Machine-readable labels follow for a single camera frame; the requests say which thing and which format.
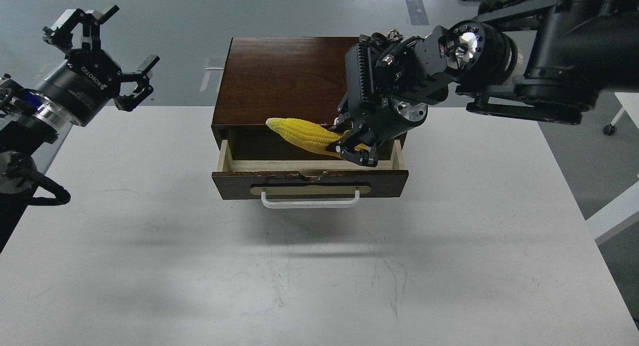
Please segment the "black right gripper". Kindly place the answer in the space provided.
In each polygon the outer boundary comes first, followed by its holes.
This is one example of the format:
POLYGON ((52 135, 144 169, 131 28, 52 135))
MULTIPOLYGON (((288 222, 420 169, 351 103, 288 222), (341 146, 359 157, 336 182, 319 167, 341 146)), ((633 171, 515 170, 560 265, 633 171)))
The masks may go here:
POLYGON ((447 82, 429 73, 438 46, 425 37, 360 35, 345 55, 347 90, 338 107, 337 125, 327 131, 338 136, 324 149, 366 168, 379 162, 379 150, 396 136, 422 125, 430 105, 443 102, 447 82))

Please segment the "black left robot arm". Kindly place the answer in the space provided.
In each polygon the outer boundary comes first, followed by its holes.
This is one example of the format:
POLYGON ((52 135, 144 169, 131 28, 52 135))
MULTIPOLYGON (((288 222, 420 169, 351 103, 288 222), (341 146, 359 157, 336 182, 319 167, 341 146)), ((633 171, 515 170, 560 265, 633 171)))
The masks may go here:
POLYGON ((5 247, 29 206, 61 206, 71 194, 38 170, 34 153, 53 144, 68 124, 85 127, 113 101, 120 111, 133 111, 153 93, 150 71, 159 62, 149 55, 133 72, 123 72, 102 48, 100 28, 119 10, 101 13, 67 9, 43 40, 64 54, 51 73, 34 88, 21 86, 9 74, 1 78, 0 133, 1 246, 5 247))

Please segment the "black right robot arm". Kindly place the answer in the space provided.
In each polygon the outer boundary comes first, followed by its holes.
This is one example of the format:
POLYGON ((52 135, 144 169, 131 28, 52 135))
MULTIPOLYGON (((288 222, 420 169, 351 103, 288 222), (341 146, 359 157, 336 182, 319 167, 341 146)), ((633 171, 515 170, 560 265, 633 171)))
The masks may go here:
POLYGON ((424 37, 361 35, 326 151, 375 167, 377 148, 422 125, 452 83, 469 112, 577 125, 601 91, 638 91, 638 20, 638 0, 487 0, 424 37))

